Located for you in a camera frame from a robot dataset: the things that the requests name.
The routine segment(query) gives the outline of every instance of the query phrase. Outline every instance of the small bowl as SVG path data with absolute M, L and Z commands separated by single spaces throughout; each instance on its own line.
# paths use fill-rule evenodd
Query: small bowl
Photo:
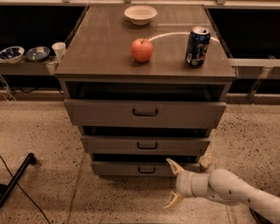
M 49 58 L 50 49 L 47 47 L 36 47 L 26 52 L 26 59 L 33 63 L 42 63 Z
M 124 10 L 124 15 L 135 25 L 148 24 L 157 13 L 157 10 L 150 6 L 131 6 Z
M 25 50 L 22 47 L 10 47 L 0 52 L 0 60 L 8 63 L 18 63 Z

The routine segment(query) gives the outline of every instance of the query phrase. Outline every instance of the speckled floor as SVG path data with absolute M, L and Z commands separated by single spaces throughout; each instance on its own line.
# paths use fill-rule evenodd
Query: speckled floor
M 228 105 L 211 133 L 208 155 L 249 184 L 280 196 L 280 105 Z M 256 223 L 246 206 L 186 199 L 164 210 L 173 178 L 93 175 L 79 131 L 62 102 L 0 101 L 0 154 L 15 172 L 29 152 L 37 158 L 20 184 L 50 223 Z M 0 161 L 0 183 L 10 179 Z M 16 187 L 1 223 L 48 223 Z

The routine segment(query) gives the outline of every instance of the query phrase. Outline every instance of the cup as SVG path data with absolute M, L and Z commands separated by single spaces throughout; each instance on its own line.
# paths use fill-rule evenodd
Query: cup
M 56 42 L 52 45 L 58 60 L 61 60 L 66 53 L 66 45 L 64 42 Z

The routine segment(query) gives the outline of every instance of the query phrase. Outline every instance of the aluminum can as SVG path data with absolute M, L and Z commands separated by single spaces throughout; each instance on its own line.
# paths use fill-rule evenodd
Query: aluminum can
M 193 27 L 189 34 L 186 51 L 186 63 L 191 67 L 203 65 L 211 34 L 208 28 L 202 26 Z

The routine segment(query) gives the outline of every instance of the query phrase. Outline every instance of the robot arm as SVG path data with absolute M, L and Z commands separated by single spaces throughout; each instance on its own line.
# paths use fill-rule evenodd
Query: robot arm
M 196 174 L 184 170 L 175 161 L 167 159 L 176 179 L 176 192 L 172 192 L 170 208 L 181 203 L 184 198 L 203 197 L 217 203 L 235 205 L 243 203 L 272 223 L 280 223 L 280 198 L 248 185 L 237 175 L 216 169 L 211 174 Z

